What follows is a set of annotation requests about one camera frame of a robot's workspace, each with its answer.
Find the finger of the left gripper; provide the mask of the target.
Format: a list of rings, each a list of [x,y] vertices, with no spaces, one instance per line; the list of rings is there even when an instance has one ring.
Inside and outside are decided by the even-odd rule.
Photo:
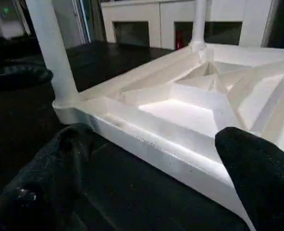
[[[36,65],[0,67],[0,92],[24,89],[51,82],[52,71]]]

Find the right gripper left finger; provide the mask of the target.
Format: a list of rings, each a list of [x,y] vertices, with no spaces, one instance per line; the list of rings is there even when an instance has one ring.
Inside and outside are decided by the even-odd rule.
[[[45,144],[3,189],[0,231],[66,231],[93,148],[93,130],[72,124]]]

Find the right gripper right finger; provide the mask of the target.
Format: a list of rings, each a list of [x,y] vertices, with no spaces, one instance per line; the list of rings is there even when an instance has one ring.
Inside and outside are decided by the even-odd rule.
[[[284,151],[236,127],[215,135],[215,147],[258,231],[284,231]]]

